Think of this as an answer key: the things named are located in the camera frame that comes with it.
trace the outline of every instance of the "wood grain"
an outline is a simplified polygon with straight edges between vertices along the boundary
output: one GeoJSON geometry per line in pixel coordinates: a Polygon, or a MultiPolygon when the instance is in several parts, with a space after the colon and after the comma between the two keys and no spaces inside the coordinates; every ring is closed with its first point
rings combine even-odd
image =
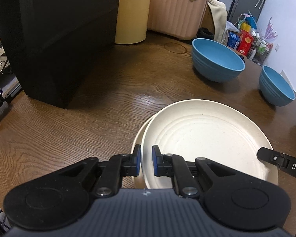
{"type": "MultiPolygon", "coordinates": [[[[246,69],[228,83],[208,81],[193,70],[191,46],[149,33],[137,45],[102,54],[67,110],[19,94],[0,122],[0,205],[21,183],[90,156],[107,160],[129,153],[141,125],[165,106],[208,99],[239,110],[269,138],[273,148],[296,156],[296,100],[285,107],[266,103],[258,90],[261,68],[246,69]]],[[[285,224],[296,232],[296,179],[280,172],[291,197],[285,224]]],[[[124,186],[132,187],[131,179],[124,186]]]]}

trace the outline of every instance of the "pink suitcase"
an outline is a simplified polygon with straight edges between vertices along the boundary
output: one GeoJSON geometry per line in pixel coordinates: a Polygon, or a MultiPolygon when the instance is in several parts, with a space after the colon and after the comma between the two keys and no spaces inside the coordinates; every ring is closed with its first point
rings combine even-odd
{"type": "Polygon", "coordinates": [[[179,39],[194,38],[208,0],[150,0],[147,28],[179,39]]]}

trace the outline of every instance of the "yellow thermos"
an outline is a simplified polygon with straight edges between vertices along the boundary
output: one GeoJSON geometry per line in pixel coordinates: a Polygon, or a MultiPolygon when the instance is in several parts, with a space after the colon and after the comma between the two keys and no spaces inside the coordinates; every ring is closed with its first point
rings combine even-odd
{"type": "Polygon", "coordinates": [[[150,0],[120,0],[117,13],[115,43],[144,41],[150,0]]]}

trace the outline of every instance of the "electrical outlet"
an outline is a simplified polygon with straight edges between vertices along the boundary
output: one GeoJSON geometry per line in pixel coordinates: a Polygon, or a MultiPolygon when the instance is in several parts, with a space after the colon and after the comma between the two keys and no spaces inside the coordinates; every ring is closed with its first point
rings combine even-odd
{"type": "Polygon", "coordinates": [[[287,75],[285,74],[285,72],[284,72],[283,70],[281,71],[280,75],[286,80],[286,82],[287,82],[287,83],[290,85],[290,87],[294,90],[292,84],[290,83],[290,81],[289,81],[287,75]]]}

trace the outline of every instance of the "plate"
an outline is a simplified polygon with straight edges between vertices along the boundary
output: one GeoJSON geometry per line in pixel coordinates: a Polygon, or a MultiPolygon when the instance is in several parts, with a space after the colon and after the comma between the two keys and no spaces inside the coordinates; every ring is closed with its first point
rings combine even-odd
{"type": "MultiPolygon", "coordinates": [[[[134,148],[135,148],[135,145],[136,144],[141,144],[141,141],[143,139],[143,135],[144,135],[144,132],[146,130],[146,127],[148,125],[148,123],[150,122],[150,120],[154,117],[155,115],[153,115],[152,117],[150,117],[143,125],[142,127],[139,129],[135,139],[134,139],[134,142],[133,142],[133,145],[132,145],[132,149],[131,149],[131,152],[130,153],[133,153],[134,151],[134,148]]],[[[133,183],[134,183],[134,187],[136,189],[144,189],[146,188],[146,185],[145,185],[145,180],[144,180],[144,177],[143,177],[143,172],[140,168],[139,170],[139,176],[132,176],[132,179],[133,179],[133,183]]]]}
{"type": "Polygon", "coordinates": [[[148,123],[141,143],[141,168],[149,189],[172,188],[168,177],[155,177],[152,146],[186,161],[206,157],[251,176],[277,184],[277,167],[257,159],[261,147],[272,146],[244,114],[209,100],[184,100],[159,111],[148,123]]]}

